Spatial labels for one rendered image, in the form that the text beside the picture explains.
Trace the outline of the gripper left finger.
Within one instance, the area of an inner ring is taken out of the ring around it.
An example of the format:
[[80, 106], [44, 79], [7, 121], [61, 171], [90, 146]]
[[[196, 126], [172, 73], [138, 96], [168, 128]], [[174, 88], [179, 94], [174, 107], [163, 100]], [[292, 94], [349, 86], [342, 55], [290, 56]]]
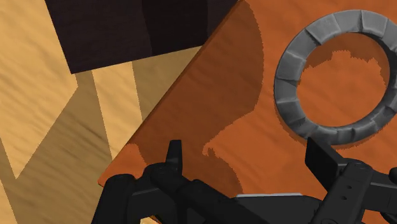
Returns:
[[182, 175], [180, 140], [171, 140], [162, 163], [131, 174], [110, 177], [91, 224], [139, 224], [156, 216], [162, 224], [261, 224], [261, 218], [204, 182]]

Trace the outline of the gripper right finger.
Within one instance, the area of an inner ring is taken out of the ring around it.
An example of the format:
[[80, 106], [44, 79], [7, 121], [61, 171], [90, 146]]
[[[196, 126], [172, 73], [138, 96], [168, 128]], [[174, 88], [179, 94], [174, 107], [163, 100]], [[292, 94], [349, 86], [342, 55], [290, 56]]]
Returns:
[[363, 224], [366, 210], [379, 212], [389, 224], [397, 224], [397, 167], [388, 174], [378, 172], [311, 137], [307, 139], [305, 165], [327, 191], [310, 224]]

